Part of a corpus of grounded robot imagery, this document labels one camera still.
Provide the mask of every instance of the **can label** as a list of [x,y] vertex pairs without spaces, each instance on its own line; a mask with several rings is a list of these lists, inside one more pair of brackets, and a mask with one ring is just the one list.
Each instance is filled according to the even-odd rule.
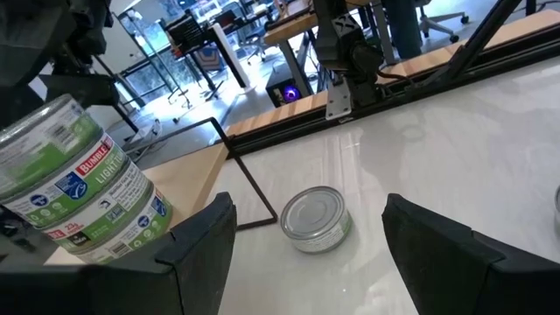
[[171,220],[171,203],[154,188],[148,204],[121,233],[99,248],[76,256],[86,263],[108,263],[165,234]]
[[150,181],[130,163],[105,193],[64,223],[43,230],[68,251],[94,246],[140,211],[152,191]]
[[72,99],[0,150],[0,196],[24,190],[56,171],[100,132],[95,121]]
[[340,220],[329,231],[310,240],[293,240],[294,246],[306,253],[319,253],[337,245],[347,235],[352,222],[347,210],[344,210]]
[[4,205],[35,227],[62,220],[91,200],[123,168],[127,157],[108,135],[44,185]]

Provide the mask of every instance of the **white table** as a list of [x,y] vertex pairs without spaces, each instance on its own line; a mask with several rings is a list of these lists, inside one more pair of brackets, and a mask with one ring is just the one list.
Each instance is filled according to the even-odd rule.
[[[244,157],[276,209],[333,186],[354,226],[323,255],[279,226],[238,233],[220,314],[416,314],[383,233],[388,193],[560,263],[558,91],[552,59]],[[237,172],[227,163],[214,190],[252,220],[263,206]]]

